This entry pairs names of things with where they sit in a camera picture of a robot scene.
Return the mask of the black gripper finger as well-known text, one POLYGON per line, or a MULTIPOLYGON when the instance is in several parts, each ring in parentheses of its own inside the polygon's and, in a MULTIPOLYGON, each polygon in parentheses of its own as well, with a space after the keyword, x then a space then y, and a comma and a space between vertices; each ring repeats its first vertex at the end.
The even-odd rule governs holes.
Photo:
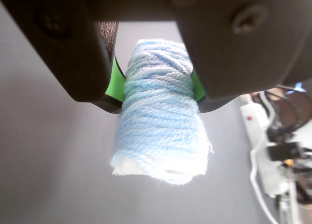
POLYGON ((170 0, 202 85, 201 112, 283 82, 312 26, 312 0, 170 0))
POLYGON ((118 23, 94 19, 100 0, 1 0, 69 96, 118 114, 123 73, 116 63, 118 23))

